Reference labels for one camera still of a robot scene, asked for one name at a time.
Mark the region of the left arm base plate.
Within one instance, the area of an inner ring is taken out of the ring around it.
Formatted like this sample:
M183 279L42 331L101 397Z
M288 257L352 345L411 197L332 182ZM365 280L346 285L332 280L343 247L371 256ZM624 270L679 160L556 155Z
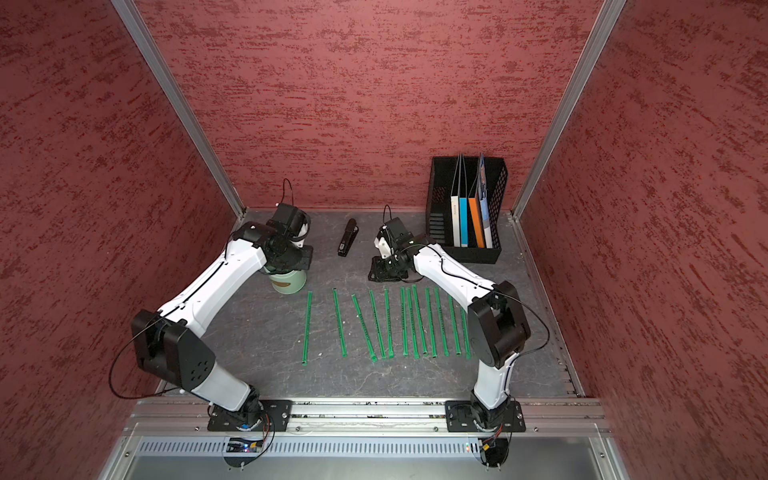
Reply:
M285 432L291 417L293 402L286 399L261 399L260 410L252 421L241 421L233 412L219 406L209 408L207 430L210 432L235 432L250 434Z

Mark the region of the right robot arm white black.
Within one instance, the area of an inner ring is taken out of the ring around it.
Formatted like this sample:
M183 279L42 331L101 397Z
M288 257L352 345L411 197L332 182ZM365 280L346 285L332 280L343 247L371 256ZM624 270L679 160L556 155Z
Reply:
M470 349L478 358L478 374L469 411L482 431L500 428L510 408L511 373L531 337L517 290L507 282L485 279L451 257L438 244L409 241L395 247L383 239L372 272L400 278L409 271L428 278L445 291L467 317Z

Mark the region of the green straw thirteenth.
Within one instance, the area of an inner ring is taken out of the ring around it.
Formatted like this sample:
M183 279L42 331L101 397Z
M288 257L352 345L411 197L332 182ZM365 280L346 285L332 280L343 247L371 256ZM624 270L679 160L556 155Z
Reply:
M362 310L361 310L361 307L360 307L360 304L359 304L359 300L358 300L358 298L357 298L357 296L355 294L352 294L351 298L352 298L352 302L353 302L353 305L354 305L354 308L355 308L356 316L357 316L357 318L359 320L359 323L360 323L360 326L361 326L361 329L362 329L362 332L363 332L363 336L364 336L364 339L365 339L365 342L366 342L366 347L367 347L367 350L368 350L368 354L369 354L370 360L371 360L371 362L373 364L376 364L378 362L378 357L377 357L377 355L375 353L375 350L374 350L374 347L373 347L373 344L372 344L372 341L371 341L371 338L370 338L370 335L369 335L369 332L368 332L368 329L367 329L367 325L366 325L364 316L362 314Z

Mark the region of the green straw twelfth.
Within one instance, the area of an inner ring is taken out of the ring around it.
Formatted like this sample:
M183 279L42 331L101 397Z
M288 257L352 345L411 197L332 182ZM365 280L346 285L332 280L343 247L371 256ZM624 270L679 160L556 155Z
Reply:
M333 294L333 303L334 303L334 313L337 323L337 331L339 335L339 345L340 345L340 351L342 358L348 357L348 352L346 348L346 341L345 341L345 334L344 334L344 321L342 318L340 303L339 303L339 296L338 291L336 288L333 288L332 290Z

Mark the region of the green straw fourteenth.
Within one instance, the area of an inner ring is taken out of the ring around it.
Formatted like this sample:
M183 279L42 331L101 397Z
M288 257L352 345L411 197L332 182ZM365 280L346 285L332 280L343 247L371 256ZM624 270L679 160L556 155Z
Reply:
M372 289L369 289L369 300L370 300L372 314L373 314L373 318L374 318L376 337L377 337L377 342L378 342L378 346L379 346L380 353L381 353L381 358L382 359L386 359L386 356L387 356L386 355L386 349L385 349L384 339L383 339L383 335L382 335L382 331L381 331L381 326L380 326L380 322L379 322L379 315L378 315L378 310L377 310L377 305L376 305L375 294L374 294Z

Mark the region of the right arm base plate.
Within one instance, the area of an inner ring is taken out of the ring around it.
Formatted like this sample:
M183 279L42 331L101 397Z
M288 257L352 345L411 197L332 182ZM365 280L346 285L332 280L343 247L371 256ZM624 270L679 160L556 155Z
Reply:
M445 402L445 419L449 432L473 432L480 434L522 433L526 423L521 404L506 401L501 406L487 410L475 401L449 400Z

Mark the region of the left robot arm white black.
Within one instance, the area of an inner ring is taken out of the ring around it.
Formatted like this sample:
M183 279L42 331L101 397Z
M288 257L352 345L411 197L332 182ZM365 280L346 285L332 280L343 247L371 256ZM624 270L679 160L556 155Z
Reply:
M141 310L131 322L138 367L214 406L230 425L254 430L267 422L257 389L219 364L202 336L225 303L258 272L309 269L305 244L310 220L247 222L232 232L219 257L186 289L157 311Z

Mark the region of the pale green storage cup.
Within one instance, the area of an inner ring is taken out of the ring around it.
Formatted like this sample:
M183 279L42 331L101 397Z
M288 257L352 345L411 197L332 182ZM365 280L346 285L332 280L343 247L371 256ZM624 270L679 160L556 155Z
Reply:
M303 270L293 270L287 273L271 274L268 276L272 287L280 294L292 295L302 290L307 281Z

